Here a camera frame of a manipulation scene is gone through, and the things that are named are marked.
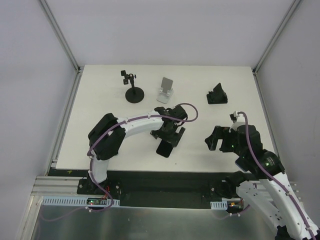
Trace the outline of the black smartphone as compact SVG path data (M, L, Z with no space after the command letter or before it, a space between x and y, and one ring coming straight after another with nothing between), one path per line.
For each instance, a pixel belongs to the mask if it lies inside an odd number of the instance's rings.
M168 158L173 150L172 145L169 142L162 140L156 150L156 153L164 158Z

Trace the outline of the white folding phone stand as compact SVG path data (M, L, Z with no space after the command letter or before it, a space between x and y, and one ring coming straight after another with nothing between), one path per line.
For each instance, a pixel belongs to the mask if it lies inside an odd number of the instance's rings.
M173 80L163 77L156 100L160 103L167 104L173 92Z

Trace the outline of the black folding phone stand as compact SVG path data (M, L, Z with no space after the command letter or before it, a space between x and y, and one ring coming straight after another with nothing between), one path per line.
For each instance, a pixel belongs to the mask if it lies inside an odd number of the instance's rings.
M218 83L212 91L208 91L206 95L207 103L209 105L227 104L228 96L223 90L221 83Z

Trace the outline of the black round-base clamp stand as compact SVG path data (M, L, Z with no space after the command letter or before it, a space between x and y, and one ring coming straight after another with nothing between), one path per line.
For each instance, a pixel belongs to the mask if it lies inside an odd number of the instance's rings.
M131 85L131 88L125 93L125 99L132 104L140 103L144 99L145 93L140 87L135 86L136 75L133 73L127 74L125 70L122 70L120 74L123 77L123 84Z

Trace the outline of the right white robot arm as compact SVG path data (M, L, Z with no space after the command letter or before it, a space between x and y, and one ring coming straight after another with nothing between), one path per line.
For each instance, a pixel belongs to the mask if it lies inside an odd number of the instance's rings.
M264 149L253 125L215 126L205 139L208 149L234 153L241 169L215 187L222 198L240 197L251 206L275 233L277 240L318 240L320 228L311 220L295 195L278 156Z

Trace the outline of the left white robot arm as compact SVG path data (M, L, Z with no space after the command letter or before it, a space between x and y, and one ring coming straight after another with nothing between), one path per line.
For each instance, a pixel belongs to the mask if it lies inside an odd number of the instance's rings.
M180 105L174 108L156 107L146 114L125 118L105 114L88 134L89 190L96 195L105 191L109 160L118 155L124 139L150 132L155 139L161 139L156 153L168 158L179 144L185 131L182 124L187 120L188 114Z

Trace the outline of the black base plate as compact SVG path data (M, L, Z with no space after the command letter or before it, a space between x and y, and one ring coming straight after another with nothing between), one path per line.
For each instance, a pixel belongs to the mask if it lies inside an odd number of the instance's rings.
M77 194L113 198L122 207L209 209L228 172L161 172L110 170L96 186L86 170L51 169L51 177L79 177Z

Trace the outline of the aluminium frame post left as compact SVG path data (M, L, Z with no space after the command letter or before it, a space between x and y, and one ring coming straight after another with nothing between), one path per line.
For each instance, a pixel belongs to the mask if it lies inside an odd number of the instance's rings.
M66 57L68 58L69 62L71 63L73 69L75 70L76 73L81 72L81 66L78 64L78 61L76 60L70 45L68 44L60 26L59 23L57 22L53 11L50 8L50 5L46 0L38 0L38 3L45 14L48 23L50 24L60 46L62 47L62 50L64 51Z

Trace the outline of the aluminium frame post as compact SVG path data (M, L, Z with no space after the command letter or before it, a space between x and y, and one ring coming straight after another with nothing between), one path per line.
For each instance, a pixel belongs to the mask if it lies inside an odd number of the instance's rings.
M64 51L66 57L68 58L69 62L71 63L73 69L75 70L76 73L81 72L81 66L78 64L78 61L76 60L70 45L68 44L60 26L59 23L57 22L53 11L50 8L50 5L46 0L38 0L38 3L45 14L48 23L50 24L60 46L62 47L62 50Z
M299 9L300 5L303 2L304 2L303 0L293 0L292 3L289 5L289 8L285 12L279 25L275 29L271 39L269 40L269 42L266 45L261 57L259 58L258 62L256 63L256 65L252 69L252 73L254 76L257 75L257 73L259 72L259 70L263 66L265 60L267 59L267 57L271 53L271 51L274 48L274 46L276 45L277 41L282 36L282 33L284 32L285 28L287 27L287 25L291 21L292 17L294 16L294 14L296 13L296 11Z

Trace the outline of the aluminium frame post right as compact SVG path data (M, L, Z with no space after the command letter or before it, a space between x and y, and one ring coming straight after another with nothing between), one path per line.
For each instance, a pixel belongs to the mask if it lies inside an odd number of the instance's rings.
M269 42L266 45L261 57L259 58L258 62L256 63L256 65L252 69L252 73L254 76L257 75L257 73L259 72L259 70L263 66L265 60L267 59L267 57L271 53L271 51L274 48L274 46L276 45L277 41L282 36L282 33L284 32L285 28L287 27L287 25L291 21L292 17L294 16L294 14L296 13L296 11L299 9L300 5L303 2L304 2L303 0L293 0L292 3L289 5L289 8L285 12L279 25L275 29L271 39L269 40Z

